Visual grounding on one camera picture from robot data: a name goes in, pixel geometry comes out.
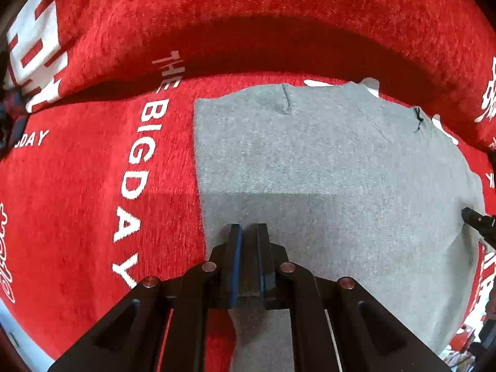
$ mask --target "black metal frame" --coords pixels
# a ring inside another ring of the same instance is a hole
[[[314,277],[270,242],[265,224],[251,235],[233,224],[209,262],[172,280],[145,278],[49,372],[202,372],[207,310],[230,309],[245,295],[240,281],[254,277],[246,262],[257,263],[265,309],[290,310],[296,372],[450,371],[358,282]]]

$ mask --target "red blanket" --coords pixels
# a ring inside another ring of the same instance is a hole
[[[146,275],[203,260],[196,98],[375,77],[441,115],[496,212],[461,140],[496,135],[496,36],[472,0],[30,0],[8,38],[7,85],[36,114],[0,162],[2,299],[53,357]],[[234,331],[214,317],[208,365],[227,370]]]

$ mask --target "seam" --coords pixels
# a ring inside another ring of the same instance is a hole
[[[383,136],[386,140],[388,140],[391,144],[394,144],[392,140],[388,138],[388,136],[378,127],[375,125],[375,123],[372,121],[372,119],[365,113],[365,111],[362,110],[362,108],[357,108],[366,118],[367,120],[374,126],[374,128],[380,133],[381,136]]]
[[[292,114],[293,113],[293,102],[289,98],[289,93],[286,90],[286,84],[281,84],[282,90],[284,91],[284,95],[286,96],[286,100],[288,101],[288,107],[284,110],[284,114]]]

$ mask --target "screw head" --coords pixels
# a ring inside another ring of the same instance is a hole
[[[201,265],[201,269],[207,273],[211,273],[212,271],[215,271],[217,269],[217,265],[212,261],[205,261]]]
[[[158,284],[158,278],[155,276],[149,275],[148,277],[143,278],[143,281],[141,281],[141,283],[146,288],[155,287]]]
[[[292,273],[295,270],[296,270],[296,265],[294,265],[290,261],[281,264],[281,271],[283,273]]]
[[[339,285],[341,288],[346,290],[352,290],[356,284],[357,282],[351,277],[343,277],[339,279]]]

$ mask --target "gray fabric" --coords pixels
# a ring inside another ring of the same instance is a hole
[[[208,251],[226,224],[266,222],[315,275],[356,278],[440,353],[461,322],[484,212],[458,148],[413,108],[349,83],[264,85],[195,103],[195,155]],[[289,316],[242,304],[232,370],[293,368]]]

